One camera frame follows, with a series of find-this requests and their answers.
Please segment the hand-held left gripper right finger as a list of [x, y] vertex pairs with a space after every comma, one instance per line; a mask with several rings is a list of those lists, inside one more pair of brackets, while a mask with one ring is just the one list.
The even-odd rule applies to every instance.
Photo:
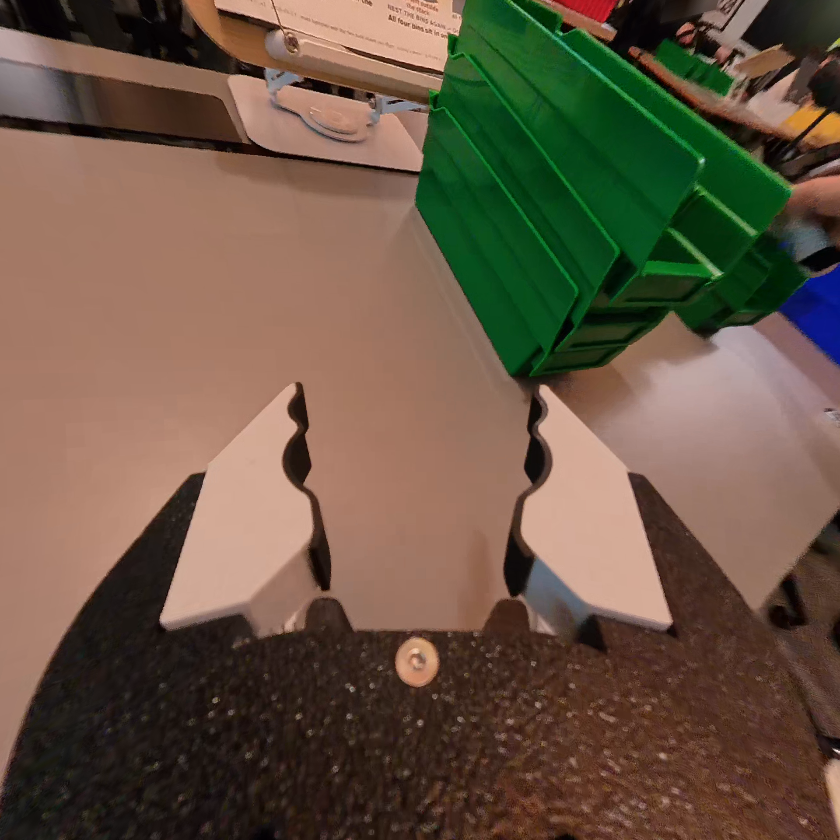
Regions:
[[528, 629], [583, 639], [609, 620], [666, 633], [674, 619], [622, 460], [546, 385], [527, 430], [504, 580]]

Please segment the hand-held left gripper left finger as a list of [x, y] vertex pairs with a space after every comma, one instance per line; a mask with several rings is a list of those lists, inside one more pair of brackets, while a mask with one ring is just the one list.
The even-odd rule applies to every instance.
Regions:
[[331, 553], [312, 468], [303, 386], [294, 382], [206, 468], [160, 624], [242, 616], [258, 637], [302, 630], [328, 592]]

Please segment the wood-edged office desk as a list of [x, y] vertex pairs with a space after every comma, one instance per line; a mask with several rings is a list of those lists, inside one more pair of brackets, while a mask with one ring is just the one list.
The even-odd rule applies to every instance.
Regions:
[[746, 105], [724, 98], [693, 81], [675, 75], [643, 49], [631, 47], [628, 57], [638, 69], [653, 78], [690, 110], [742, 144], [751, 145], [766, 140], [792, 143], [795, 140], [796, 132], [792, 129], [772, 125]]

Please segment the grey desk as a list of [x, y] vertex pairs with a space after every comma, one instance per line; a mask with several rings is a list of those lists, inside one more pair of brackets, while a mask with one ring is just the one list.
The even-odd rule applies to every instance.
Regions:
[[[335, 595], [472, 629], [534, 382], [505, 372], [415, 176], [2, 125], [2, 778], [60, 639], [183, 480], [303, 384]], [[758, 609], [838, 510], [838, 368], [782, 316], [668, 317], [547, 382]]]

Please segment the person's right hand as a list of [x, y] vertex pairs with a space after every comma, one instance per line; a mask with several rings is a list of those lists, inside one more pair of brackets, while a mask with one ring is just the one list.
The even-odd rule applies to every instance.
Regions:
[[838, 224], [839, 175], [822, 175], [795, 183], [784, 213], [789, 217], [809, 217], [825, 224]]

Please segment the person's blue clothing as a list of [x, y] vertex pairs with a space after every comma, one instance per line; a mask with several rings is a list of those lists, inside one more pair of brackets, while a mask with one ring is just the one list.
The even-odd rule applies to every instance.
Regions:
[[809, 279], [780, 314], [835, 364], [839, 364], [839, 266]]

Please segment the small green tray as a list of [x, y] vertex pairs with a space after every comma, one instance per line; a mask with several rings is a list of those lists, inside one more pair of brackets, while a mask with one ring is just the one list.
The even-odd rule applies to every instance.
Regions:
[[677, 77], [692, 81], [719, 96], [726, 97], [734, 84], [734, 79], [718, 64], [672, 40], [661, 42], [654, 55], [659, 64]]

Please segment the red plastic crate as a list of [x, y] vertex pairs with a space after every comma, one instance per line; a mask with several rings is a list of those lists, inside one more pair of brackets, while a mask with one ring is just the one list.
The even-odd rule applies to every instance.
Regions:
[[598, 24], [605, 24], [621, 1], [552, 1], [552, 3], [561, 5]]

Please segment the printed instruction sheet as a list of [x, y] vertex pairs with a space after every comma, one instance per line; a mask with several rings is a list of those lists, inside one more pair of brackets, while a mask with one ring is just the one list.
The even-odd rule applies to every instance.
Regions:
[[444, 68], [464, 2], [215, 1], [219, 12], [424, 70]]

